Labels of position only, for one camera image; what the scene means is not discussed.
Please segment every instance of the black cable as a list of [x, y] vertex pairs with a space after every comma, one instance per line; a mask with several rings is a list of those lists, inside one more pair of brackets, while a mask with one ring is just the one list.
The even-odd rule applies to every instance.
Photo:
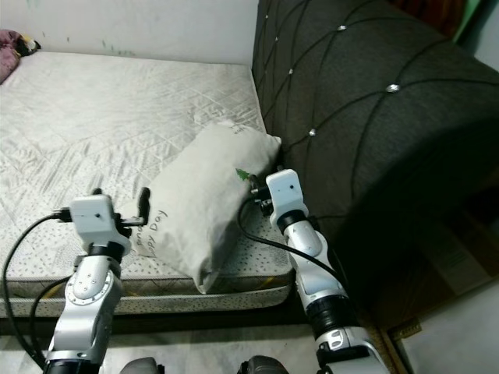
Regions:
[[241, 230], [241, 232], [242, 232], [242, 234], [244, 236], [246, 236], [250, 240], [253, 240], [254, 242], [259, 242], [259, 243], [262, 243], [262, 244], [271, 245], [271, 246], [273, 246], [275, 248], [284, 249], [286, 252], [290, 252], [290, 253], [292, 253], [294, 255], [303, 257], [304, 259], [306, 259], [307, 261], [310, 261], [311, 263], [314, 263], [315, 265], [317, 265], [321, 269], [326, 270], [330, 275], [332, 275], [334, 278], [336, 278], [342, 284], [343, 288], [346, 290], [345, 280], [342, 277], [340, 277], [340, 275], [336, 272], [336, 270], [331, 269], [329, 266], [323, 264], [321, 261], [319, 261], [315, 257], [307, 255], [306, 253], [300, 252], [297, 249], [294, 249], [294, 248], [289, 247], [287, 245], [281, 244], [279, 242], [274, 242], [272, 240], [268, 240], [268, 239], [265, 239], [265, 238], [260, 238], [260, 237], [258, 237], [256, 235], [250, 234], [242, 226], [242, 212], [244, 211], [244, 208], [246, 207], [246, 205], [248, 205], [249, 203], [253, 202], [254, 200], [255, 200], [254, 197], [249, 197], [246, 200], [244, 200], [244, 202], [241, 204], [241, 207], [239, 208], [239, 211], [237, 213], [237, 225], [239, 227], [239, 230]]
[[45, 216], [38, 221], [36, 221], [34, 224], [29, 226], [22, 234], [19, 236], [19, 238], [16, 240], [14, 245], [12, 246], [12, 249], [10, 250], [9, 254], [7, 255], [7, 258], [5, 260], [4, 266], [3, 266], [3, 272], [2, 272], [2, 290], [3, 290], [3, 301], [5, 303], [5, 312], [7, 314], [7, 318], [9, 319], [9, 322], [12, 326], [12, 329], [14, 330], [14, 335], [16, 335], [17, 341], [19, 341], [19, 344], [21, 347], [23, 347], [24, 351], [33, 359], [33, 361], [36, 362], [38, 366], [40, 366], [40, 369], [43, 370], [44, 368], [44, 362], [40, 361], [37, 357], [36, 352], [34, 349], [28, 344], [26, 339], [24, 339], [23, 335], [21, 334], [21, 331], [19, 330], [19, 327], [16, 325], [16, 321], [14, 320], [14, 312], [12, 310], [12, 305], [9, 300], [9, 288], [7, 287], [7, 269], [9, 268], [10, 261], [14, 257], [14, 253], [16, 253], [17, 248], [21, 244], [21, 242], [24, 240], [24, 238], [39, 224], [49, 221], [49, 220], [54, 220], [57, 219], [57, 214], [51, 214], [49, 216]]
[[35, 353], [37, 354], [38, 359], [41, 361], [45, 362], [45, 356], [43, 351], [40, 348], [40, 344], [38, 343], [37, 339], [37, 329], [35, 326], [35, 318], [37, 316], [37, 307], [38, 304], [40, 303], [40, 300], [54, 287], [59, 286], [60, 284], [63, 284], [69, 280], [71, 276], [65, 277], [59, 280], [56, 280], [55, 282], [50, 283], [47, 287], [45, 287], [42, 292], [37, 296], [37, 298], [34, 299], [34, 302], [31, 306], [30, 310], [30, 339], [31, 339], [31, 345], [33, 346], [33, 349]]

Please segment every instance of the purple cloth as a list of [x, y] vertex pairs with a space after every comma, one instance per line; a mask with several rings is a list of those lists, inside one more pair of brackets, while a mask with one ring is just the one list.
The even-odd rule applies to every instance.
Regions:
[[0, 84], [19, 64], [16, 45], [20, 37], [21, 35], [16, 31], [0, 30]]

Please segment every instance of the tufted headboard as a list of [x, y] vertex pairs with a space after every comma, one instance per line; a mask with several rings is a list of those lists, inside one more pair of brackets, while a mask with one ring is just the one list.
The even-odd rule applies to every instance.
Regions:
[[358, 296], [499, 165], [499, 74], [385, 0], [260, 0], [253, 76]]

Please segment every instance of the white pillow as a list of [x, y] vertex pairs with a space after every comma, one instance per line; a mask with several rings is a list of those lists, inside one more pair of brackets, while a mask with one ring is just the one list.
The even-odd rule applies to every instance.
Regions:
[[[133, 230], [133, 250], [192, 277], [206, 293], [239, 235], [235, 215], [250, 187], [245, 172], [268, 173], [280, 145], [233, 122], [206, 127], [150, 183], [149, 224]], [[135, 203], [125, 206], [125, 214], [135, 212]]]

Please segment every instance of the mattress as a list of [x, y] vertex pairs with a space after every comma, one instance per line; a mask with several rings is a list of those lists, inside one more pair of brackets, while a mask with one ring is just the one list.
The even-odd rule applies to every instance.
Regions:
[[[265, 131], [242, 65], [38, 52], [0, 90], [2, 266], [29, 224], [93, 188], [119, 211], [206, 125], [229, 119]], [[249, 229], [280, 239], [259, 214]], [[32, 231], [8, 272], [18, 315], [83, 254], [71, 224], [50, 221]], [[240, 238], [213, 295], [199, 295], [191, 279], [159, 259], [133, 253], [122, 261], [122, 281], [120, 313], [251, 309], [285, 300], [292, 267], [280, 249]], [[60, 312], [59, 296], [62, 289], [44, 301], [43, 315]]]

